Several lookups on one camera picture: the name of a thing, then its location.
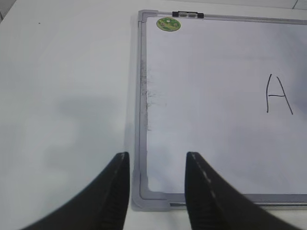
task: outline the white table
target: white table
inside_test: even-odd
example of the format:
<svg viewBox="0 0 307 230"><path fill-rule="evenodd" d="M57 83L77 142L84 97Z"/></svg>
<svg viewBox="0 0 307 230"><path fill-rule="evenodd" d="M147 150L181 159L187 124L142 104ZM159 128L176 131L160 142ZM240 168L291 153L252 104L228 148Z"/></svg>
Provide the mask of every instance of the white table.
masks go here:
<svg viewBox="0 0 307 230"><path fill-rule="evenodd" d="M167 0L18 0L0 24L0 229L84 188L112 156L133 162L138 10L307 19L306 11ZM307 211L274 211L307 229ZM134 212L125 229L190 229L186 211Z"/></svg>

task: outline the black clip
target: black clip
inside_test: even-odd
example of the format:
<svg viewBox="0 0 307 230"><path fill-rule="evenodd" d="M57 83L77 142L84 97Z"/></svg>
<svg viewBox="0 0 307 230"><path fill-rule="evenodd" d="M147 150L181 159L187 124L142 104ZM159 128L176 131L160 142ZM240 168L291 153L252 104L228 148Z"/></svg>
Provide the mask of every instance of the black clip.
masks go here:
<svg viewBox="0 0 307 230"><path fill-rule="evenodd" d="M204 13L192 12L192 11L173 11L173 17L188 17L188 18L204 18Z"/></svg>

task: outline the green sticker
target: green sticker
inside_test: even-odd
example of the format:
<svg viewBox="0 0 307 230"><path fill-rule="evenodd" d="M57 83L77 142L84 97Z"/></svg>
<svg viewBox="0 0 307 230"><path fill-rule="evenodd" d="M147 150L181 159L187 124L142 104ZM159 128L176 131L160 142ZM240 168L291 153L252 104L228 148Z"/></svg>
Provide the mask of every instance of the green sticker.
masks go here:
<svg viewBox="0 0 307 230"><path fill-rule="evenodd" d="M164 31L176 31L179 30L180 22L173 18L161 18L157 21L157 26Z"/></svg>

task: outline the black marker writing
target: black marker writing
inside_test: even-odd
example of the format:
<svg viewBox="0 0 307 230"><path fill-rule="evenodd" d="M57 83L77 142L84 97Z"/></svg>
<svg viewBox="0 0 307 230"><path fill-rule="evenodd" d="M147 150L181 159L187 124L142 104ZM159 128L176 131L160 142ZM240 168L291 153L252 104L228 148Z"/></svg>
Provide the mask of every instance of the black marker writing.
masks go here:
<svg viewBox="0 0 307 230"><path fill-rule="evenodd" d="M277 80L278 80L278 82L279 82L279 84L280 84L280 87L281 87L282 91L283 91L283 95L269 94L269 84L270 84L270 82L271 82L271 78L272 78L272 74L270 74L270 76L269 76L269 80L268 80L268 84L267 84L267 89L266 89L267 113L269 112L269 97L284 97L284 98L286 99L286 102L287 102L287 104L288 104L288 107L289 107L289 109L290 109L290 112L291 112L291 114L293 115L293 111L292 111L292 109L291 109L291 106L290 106L290 104L289 104L289 101L288 101L288 98L287 98L287 96L286 96L286 93L284 92L284 88L283 88L282 82L280 81L279 77L276 77L276 78L277 78Z"/></svg>

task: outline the gray plastic frame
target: gray plastic frame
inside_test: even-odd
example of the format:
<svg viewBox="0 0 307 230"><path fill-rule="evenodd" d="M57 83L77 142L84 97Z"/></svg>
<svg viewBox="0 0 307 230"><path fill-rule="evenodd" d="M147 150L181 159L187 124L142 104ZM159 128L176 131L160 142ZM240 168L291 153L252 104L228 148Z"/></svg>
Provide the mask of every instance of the gray plastic frame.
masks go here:
<svg viewBox="0 0 307 230"><path fill-rule="evenodd" d="M170 12L153 10L139 11L138 17L138 68L136 97L135 159L132 176L132 208L138 211L169 211L184 209L184 194L153 192L148 188L147 177L147 65L146 65L146 22L148 17L172 16ZM206 15L205 20L244 21L261 23L304 24L304 20L272 19L257 17ZM248 194L256 204L270 209L307 208L307 194Z"/></svg>

